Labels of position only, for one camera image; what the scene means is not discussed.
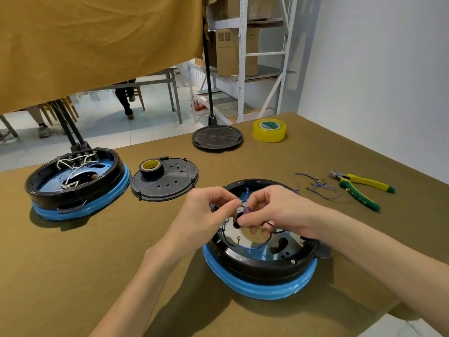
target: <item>pliers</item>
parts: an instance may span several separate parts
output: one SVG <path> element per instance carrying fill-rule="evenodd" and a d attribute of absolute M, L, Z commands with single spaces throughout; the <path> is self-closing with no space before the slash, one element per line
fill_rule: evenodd
<path fill-rule="evenodd" d="M 368 186 L 386 191 L 388 193 L 395 193 L 395 189 L 393 187 L 390 187 L 389 185 L 386 185 L 385 183 L 370 180 L 369 178 L 359 177 L 354 174 L 343 174 L 341 172 L 338 172 L 336 170 L 330 170 L 329 172 L 330 177 L 339 180 L 340 181 L 340 187 L 346 188 L 346 190 L 359 202 L 367 206 L 369 209 L 379 211 L 380 206 L 375 203 L 373 200 L 367 198 L 365 195 L 363 195 L 361 192 L 357 190 L 356 187 L 352 185 L 352 182 L 354 183 L 362 183 L 366 184 Z"/>

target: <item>pliers jaw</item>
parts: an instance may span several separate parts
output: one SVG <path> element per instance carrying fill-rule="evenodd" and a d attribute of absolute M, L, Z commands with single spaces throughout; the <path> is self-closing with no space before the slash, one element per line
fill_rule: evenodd
<path fill-rule="evenodd" d="M 330 170 L 329 175 L 330 175 L 330 177 L 332 177 L 332 178 L 334 178 L 336 180 L 339 180 L 339 181 L 341 181 L 344 178 L 347 179 L 347 180 L 351 179 L 350 177 L 346 176 L 345 174 L 343 174 L 341 172 L 338 172 L 336 170 L 333 170 L 333 169 Z"/>

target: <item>person's leg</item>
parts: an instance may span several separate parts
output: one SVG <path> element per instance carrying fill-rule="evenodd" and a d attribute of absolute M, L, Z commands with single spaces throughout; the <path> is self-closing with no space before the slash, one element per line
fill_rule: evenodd
<path fill-rule="evenodd" d="M 134 114 L 132 113 L 132 110 L 129 107 L 125 89 L 126 88 L 116 88 L 115 95 L 117 96 L 117 99 L 119 100 L 119 102 L 123 105 L 123 108 L 125 109 L 125 115 L 128 116 L 128 119 L 134 119 Z"/>
<path fill-rule="evenodd" d="M 128 83 L 135 83 L 135 82 L 136 78 L 128 80 Z M 129 101 L 135 101 L 136 96 L 134 96 L 134 87 L 126 88 L 126 95 L 128 96 Z"/>
<path fill-rule="evenodd" d="M 36 106 L 30 106 L 27 107 L 26 110 L 39 125 L 39 138 L 45 138 L 50 136 L 53 130 L 50 129 L 47 126 L 47 124 L 45 124 L 45 122 L 43 121 L 42 114 L 40 113 L 39 108 L 37 108 Z"/>

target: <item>blue foam strip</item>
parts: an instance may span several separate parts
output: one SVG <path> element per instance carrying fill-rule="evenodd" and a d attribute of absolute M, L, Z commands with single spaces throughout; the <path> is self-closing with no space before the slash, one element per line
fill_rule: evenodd
<path fill-rule="evenodd" d="M 108 204 L 110 204 L 112 201 L 114 201 L 116 198 L 122 195 L 128 188 L 129 184 L 131 183 L 131 172 L 125 164 L 123 165 L 125 166 L 125 176 L 123 176 L 118 185 L 116 185 L 115 188 L 113 188 L 107 194 L 103 195 L 100 198 L 97 198 L 96 200 L 93 200 L 92 202 L 89 202 L 76 212 L 60 214 L 57 210 L 48 210 L 39 208 L 38 205 L 32 201 L 33 208 L 40 217 L 49 221 L 73 220 L 93 214 L 98 210 L 101 210 L 104 207 L 106 207 Z"/>
<path fill-rule="evenodd" d="M 314 259 L 306 271 L 300 275 L 299 278 L 282 285 L 256 285 L 240 280 L 228 271 L 226 271 L 214 258 L 207 245 L 203 246 L 203 254 L 206 263 L 212 271 L 230 288 L 234 291 L 255 299 L 276 300 L 291 296 L 300 291 L 310 281 L 315 268 L 317 267 L 317 260 Z"/>

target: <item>hand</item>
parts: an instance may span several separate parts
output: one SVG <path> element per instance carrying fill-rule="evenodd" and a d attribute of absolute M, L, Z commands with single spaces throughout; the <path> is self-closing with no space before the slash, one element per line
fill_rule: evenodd
<path fill-rule="evenodd" d="M 220 207 L 215 212 L 209 204 Z M 195 188 L 191 190 L 167 233 L 166 241 L 180 258 L 205 245 L 228 217 L 237 215 L 242 202 L 222 187 Z"/>
<path fill-rule="evenodd" d="M 306 238 L 317 239 L 322 236 L 321 218 L 331 211 L 282 186 L 269 186 L 253 192 L 246 206 L 253 211 L 239 217 L 238 223 L 240 226 L 250 227 L 253 234 L 258 228 L 262 228 L 264 235 L 281 228 Z"/>

